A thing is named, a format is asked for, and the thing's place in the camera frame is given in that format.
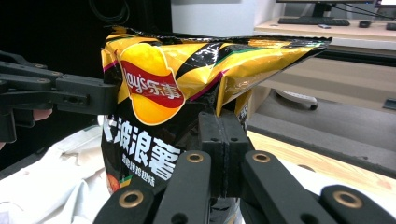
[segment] desk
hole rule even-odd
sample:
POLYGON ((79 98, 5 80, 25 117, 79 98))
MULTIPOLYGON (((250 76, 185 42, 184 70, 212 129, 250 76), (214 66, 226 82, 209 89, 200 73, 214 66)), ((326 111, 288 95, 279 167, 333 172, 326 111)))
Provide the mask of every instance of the desk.
MULTIPOLYGON (((359 21, 350 21, 350 26, 322 29, 316 25, 277 24, 277 20, 256 26, 254 35, 333 37, 329 49, 396 59, 396 31, 386 30, 386 21, 376 21, 366 29, 358 28, 359 21)), ((312 58, 268 78, 261 85, 396 113, 383 108, 387 99, 396 99, 396 67, 312 58)))
POLYGON ((258 133, 247 132, 256 150, 264 150, 278 159, 312 168, 317 174, 327 176, 370 194, 383 206, 389 206, 389 212, 396 216, 393 204, 396 202, 396 179, 370 172, 360 167, 319 155, 309 150, 277 141, 258 133))

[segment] lay's logo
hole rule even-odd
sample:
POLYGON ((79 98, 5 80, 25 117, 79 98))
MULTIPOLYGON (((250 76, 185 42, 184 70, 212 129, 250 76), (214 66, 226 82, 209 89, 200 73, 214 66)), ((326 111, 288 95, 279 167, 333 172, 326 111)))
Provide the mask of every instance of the lay's logo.
POLYGON ((132 108, 142 123, 161 124, 184 105, 185 97, 160 48, 146 43, 132 45, 120 55, 120 65, 132 108))

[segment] black cable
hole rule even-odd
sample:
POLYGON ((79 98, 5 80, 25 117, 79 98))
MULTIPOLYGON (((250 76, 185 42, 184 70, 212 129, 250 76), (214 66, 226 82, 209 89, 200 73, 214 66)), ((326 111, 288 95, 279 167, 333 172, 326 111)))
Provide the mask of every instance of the black cable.
POLYGON ((96 4, 94 2, 95 0, 88 0, 88 2, 90 3, 90 7, 91 10, 93 12, 93 14, 101 21, 104 21, 106 23, 110 23, 113 25, 120 25, 120 24, 124 24, 125 22, 127 22, 129 20, 129 17, 131 15, 131 11, 129 9, 128 4, 125 2, 125 0, 123 0, 123 5, 121 8, 121 11, 118 15, 113 16, 113 17, 107 17, 104 16, 102 13, 99 12, 99 10, 96 7, 96 4))
POLYGON ((346 9, 343 9, 343 8, 340 8, 340 7, 337 7, 337 6, 332 6, 332 7, 335 7, 335 8, 337 8, 337 9, 342 10, 342 11, 345 11, 345 12, 352 12, 352 13, 355 13, 355 14, 360 14, 360 15, 365 15, 365 16, 375 16, 375 17, 382 17, 382 18, 386 18, 386 19, 395 20, 395 18, 383 16, 383 15, 380 15, 380 14, 377 14, 377 13, 374 13, 374 12, 371 12, 371 11, 364 10, 364 9, 362 9, 362 8, 359 8, 359 7, 354 7, 354 8, 356 8, 356 9, 358 9, 358 10, 362 10, 362 11, 369 12, 370 14, 368 14, 368 13, 362 13, 362 12, 354 12, 354 11, 346 10, 346 9))
POLYGON ((361 11, 368 12, 368 13, 372 14, 373 16, 376 16, 376 17, 383 17, 383 18, 387 18, 387 19, 395 20, 395 18, 392 18, 392 17, 387 17, 387 16, 383 16, 383 15, 381 15, 381 14, 374 13, 374 12, 372 12, 372 11, 368 11, 368 10, 365 10, 365 9, 363 9, 363 8, 355 7, 355 6, 352 6, 352 5, 350 5, 350 4, 346 4, 346 3, 344 3, 344 5, 346 5, 346 6, 348 6, 348 7, 353 7, 353 8, 356 8, 356 9, 358 9, 358 10, 361 10, 361 11))

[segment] wooden table surface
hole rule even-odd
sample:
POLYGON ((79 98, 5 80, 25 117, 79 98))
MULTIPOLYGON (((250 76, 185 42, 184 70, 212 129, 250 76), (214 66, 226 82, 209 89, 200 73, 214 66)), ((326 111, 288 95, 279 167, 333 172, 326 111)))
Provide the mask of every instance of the wooden table surface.
POLYGON ((396 179, 296 147, 273 138, 247 132, 256 150, 265 150, 279 159, 312 168, 317 174, 367 190, 381 198, 396 202, 396 179))
POLYGON ((339 37, 396 43, 396 32, 386 29, 388 22, 395 21, 373 21, 369 28, 359 28, 360 20, 349 20, 349 26, 332 26, 331 29, 322 29, 316 25, 278 24, 278 20, 279 18, 273 18, 257 25, 254 30, 256 32, 273 32, 286 35, 339 37))

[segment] brass insert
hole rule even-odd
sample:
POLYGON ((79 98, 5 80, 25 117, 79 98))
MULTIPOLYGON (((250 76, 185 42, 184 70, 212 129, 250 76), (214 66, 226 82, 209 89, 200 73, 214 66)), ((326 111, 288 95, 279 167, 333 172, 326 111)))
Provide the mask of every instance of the brass insert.
POLYGON ((187 161, 190 162, 201 162, 204 160, 204 156, 198 153, 193 153, 187 157, 187 161))
POLYGON ((124 208, 133 208, 143 202, 143 193, 140 190, 128 190, 121 194, 119 204, 124 208))
POLYGON ((334 199, 346 206, 346 207, 350 207, 350 208, 361 208, 363 207, 363 201, 356 195, 343 191, 343 190, 337 190, 336 192, 334 192, 332 194, 332 196, 334 197, 334 199))
POLYGON ((271 160, 271 158, 261 152, 261 153, 254 154, 253 155, 253 160, 255 160, 257 162, 268 162, 268 161, 271 160))

